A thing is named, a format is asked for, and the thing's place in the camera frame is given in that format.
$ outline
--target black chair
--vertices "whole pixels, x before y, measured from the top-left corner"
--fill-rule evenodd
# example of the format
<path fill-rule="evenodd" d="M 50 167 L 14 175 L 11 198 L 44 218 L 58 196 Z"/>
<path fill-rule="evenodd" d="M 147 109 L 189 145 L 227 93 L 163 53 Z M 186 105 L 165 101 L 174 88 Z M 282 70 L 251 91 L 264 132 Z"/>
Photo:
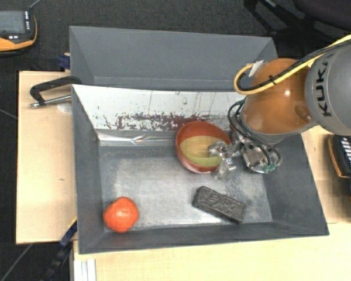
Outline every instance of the black chair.
<path fill-rule="evenodd" d="M 275 30 L 256 11 L 260 2 L 286 24 Z M 346 33 L 351 33 L 351 0 L 292 0 L 294 6 L 305 13 L 303 18 L 295 16 L 272 0 L 245 0 L 245 7 L 263 25 L 265 36 L 271 36 L 278 47 L 286 41 L 300 48 L 304 56 L 318 48 L 325 47 L 336 39 L 315 28 L 317 21 L 331 25 Z"/>

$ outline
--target gray carpet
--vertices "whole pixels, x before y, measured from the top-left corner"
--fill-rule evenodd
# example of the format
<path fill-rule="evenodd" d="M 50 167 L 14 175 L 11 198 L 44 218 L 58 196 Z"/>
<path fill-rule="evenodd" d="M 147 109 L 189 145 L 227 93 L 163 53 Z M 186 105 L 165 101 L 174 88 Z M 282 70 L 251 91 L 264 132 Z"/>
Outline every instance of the gray carpet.
<path fill-rule="evenodd" d="M 0 0 L 0 9 L 26 9 L 35 0 Z M 276 0 L 296 15 L 291 1 Z M 276 28 L 282 24 L 264 12 Z M 26 53 L 0 58 L 0 108 L 17 113 L 19 70 L 61 70 L 57 59 L 68 51 L 71 25 L 172 30 L 232 35 L 262 35 L 264 28 L 243 7 L 243 0 L 43 0 L 33 9 L 39 38 Z M 338 29 L 320 25 L 332 36 Z M 291 54 L 283 48 L 280 55 Z M 15 245 L 17 122 L 0 113 L 0 280 L 25 246 Z M 56 255 L 57 244 L 36 244 L 7 280 L 39 280 Z M 64 267 L 58 280 L 68 280 Z"/>

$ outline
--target wooden table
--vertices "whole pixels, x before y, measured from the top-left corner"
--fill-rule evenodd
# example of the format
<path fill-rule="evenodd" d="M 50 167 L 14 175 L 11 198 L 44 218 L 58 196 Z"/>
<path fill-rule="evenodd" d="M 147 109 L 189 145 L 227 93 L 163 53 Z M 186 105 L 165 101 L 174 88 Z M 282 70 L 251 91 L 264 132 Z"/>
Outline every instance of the wooden table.
<path fill-rule="evenodd" d="M 59 241 L 76 216 L 71 114 L 57 105 L 28 107 L 31 86 L 68 74 L 19 74 L 18 244 Z M 91 255 L 78 254 L 76 239 L 73 257 L 94 258 L 97 280 L 351 280 L 351 202 L 340 192 L 328 136 L 320 127 L 302 134 L 329 236 Z"/>

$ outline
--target kuka logo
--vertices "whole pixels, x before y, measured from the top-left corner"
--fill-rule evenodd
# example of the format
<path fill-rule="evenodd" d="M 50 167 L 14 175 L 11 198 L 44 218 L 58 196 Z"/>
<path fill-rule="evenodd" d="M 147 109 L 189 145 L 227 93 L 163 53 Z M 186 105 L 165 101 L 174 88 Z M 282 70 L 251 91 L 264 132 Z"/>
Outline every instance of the kuka logo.
<path fill-rule="evenodd" d="M 317 101 L 318 101 L 318 106 L 320 107 L 320 109 L 322 110 L 322 114 L 324 116 L 332 116 L 332 114 L 330 112 L 328 112 L 328 103 L 326 103 L 325 101 L 325 93 L 324 93 L 324 74 L 326 72 L 326 68 L 328 66 L 328 59 L 333 56 L 333 54 L 328 55 L 322 62 L 322 65 L 324 66 L 324 69 L 321 71 L 321 69 L 318 69 L 318 79 L 316 79 L 316 83 L 319 84 L 318 86 L 316 86 L 316 90 L 320 91 L 320 96 L 317 97 Z"/>

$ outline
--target device screen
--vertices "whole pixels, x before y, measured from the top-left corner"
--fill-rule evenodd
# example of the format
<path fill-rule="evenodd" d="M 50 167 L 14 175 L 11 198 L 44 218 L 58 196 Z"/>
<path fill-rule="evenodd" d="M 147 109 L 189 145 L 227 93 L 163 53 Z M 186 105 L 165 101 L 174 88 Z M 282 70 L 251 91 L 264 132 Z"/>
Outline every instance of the device screen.
<path fill-rule="evenodd" d="M 0 11 L 0 33 L 25 33 L 23 11 Z"/>

